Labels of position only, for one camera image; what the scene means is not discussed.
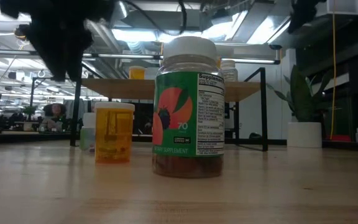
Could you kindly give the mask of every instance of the jar label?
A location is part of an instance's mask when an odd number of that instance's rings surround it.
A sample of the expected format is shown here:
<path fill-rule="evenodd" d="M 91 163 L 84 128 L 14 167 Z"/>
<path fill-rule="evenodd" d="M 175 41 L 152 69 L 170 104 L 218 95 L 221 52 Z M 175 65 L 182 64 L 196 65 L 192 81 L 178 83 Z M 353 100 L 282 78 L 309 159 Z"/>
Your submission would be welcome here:
<path fill-rule="evenodd" d="M 224 80 L 208 73 L 172 72 L 155 81 L 153 152 L 207 157 L 224 152 Z"/>

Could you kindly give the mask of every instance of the wooden desk surface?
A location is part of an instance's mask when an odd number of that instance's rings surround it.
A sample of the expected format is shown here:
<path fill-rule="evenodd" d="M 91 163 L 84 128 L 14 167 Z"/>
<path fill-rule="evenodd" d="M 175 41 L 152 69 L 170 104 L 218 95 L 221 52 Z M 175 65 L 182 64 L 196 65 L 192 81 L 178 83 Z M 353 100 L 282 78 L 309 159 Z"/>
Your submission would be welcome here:
<path fill-rule="evenodd" d="M 174 179 L 150 144 L 103 166 L 67 145 L 0 145 L 0 223 L 358 224 L 358 152 L 227 146 L 222 176 Z"/>

